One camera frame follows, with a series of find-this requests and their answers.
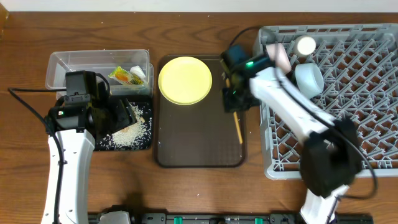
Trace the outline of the green snack wrapper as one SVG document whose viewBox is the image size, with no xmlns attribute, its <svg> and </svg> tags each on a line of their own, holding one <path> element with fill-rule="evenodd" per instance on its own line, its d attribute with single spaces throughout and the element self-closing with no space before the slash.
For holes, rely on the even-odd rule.
<svg viewBox="0 0 398 224">
<path fill-rule="evenodd" d="M 108 77 L 122 85 L 143 85 L 145 83 L 145 80 L 142 81 L 139 77 L 131 74 L 130 70 L 125 70 L 120 66 L 117 66 Z"/>
</svg>

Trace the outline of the yellow plate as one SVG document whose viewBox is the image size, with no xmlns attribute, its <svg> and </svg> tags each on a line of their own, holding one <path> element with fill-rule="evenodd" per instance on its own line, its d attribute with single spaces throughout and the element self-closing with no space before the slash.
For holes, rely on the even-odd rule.
<svg viewBox="0 0 398 224">
<path fill-rule="evenodd" d="M 193 105 L 209 94 L 213 77 L 200 59 L 182 56 L 168 61 L 160 70 L 159 90 L 176 105 Z"/>
</svg>

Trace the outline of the light blue bowl with rice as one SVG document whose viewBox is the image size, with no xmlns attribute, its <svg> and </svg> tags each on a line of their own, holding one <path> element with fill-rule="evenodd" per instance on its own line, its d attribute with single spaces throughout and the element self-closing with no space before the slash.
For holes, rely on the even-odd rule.
<svg viewBox="0 0 398 224">
<path fill-rule="evenodd" d="M 314 63 L 297 65 L 295 68 L 295 80 L 299 91 L 308 99 L 321 94 L 323 91 L 322 73 Z"/>
</svg>

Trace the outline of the pale green cup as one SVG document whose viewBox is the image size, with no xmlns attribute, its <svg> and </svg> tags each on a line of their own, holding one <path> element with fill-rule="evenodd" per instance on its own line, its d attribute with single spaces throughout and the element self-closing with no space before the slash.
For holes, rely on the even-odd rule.
<svg viewBox="0 0 398 224">
<path fill-rule="evenodd" d="M 295 39 L 294 53 L 299 57 L 308 56 L 316 49 L 317 43 L 313 37 L 302 35 Z"/>
</svg>

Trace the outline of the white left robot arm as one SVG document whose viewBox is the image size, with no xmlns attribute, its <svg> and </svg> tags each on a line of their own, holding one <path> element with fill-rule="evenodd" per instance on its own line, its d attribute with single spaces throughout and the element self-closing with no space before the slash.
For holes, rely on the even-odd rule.
<svg viewBox="0 0 398 224">
<path fill-rule="evenodd" d="M 50 170 L 42 223 L 88 223 L 90 163 L 97 140 L 134 123 L 128 100 L 110 97 L 78 101 L 63 96 L 44 118 Z"/>
</svg>

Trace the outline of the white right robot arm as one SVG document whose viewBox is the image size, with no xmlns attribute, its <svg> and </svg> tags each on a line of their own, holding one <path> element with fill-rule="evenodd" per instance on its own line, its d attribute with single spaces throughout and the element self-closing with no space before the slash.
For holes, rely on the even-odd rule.
<svg viewBox="0 0 398 224">
<path fill-rule="evenodd" d="M 223 52 L 221 64 L 230 81 L 223 89 L 224 108 L 235 112 L 265 103 L 277 113 L 302 146 L 299 172 L 307 195 L 301 217 L 305 223 L 330 223 L 362 170 L 357 129 L 352 120 L 335 119 L 303 96 L 277 65 L 279 60 Z"/>
</svg>

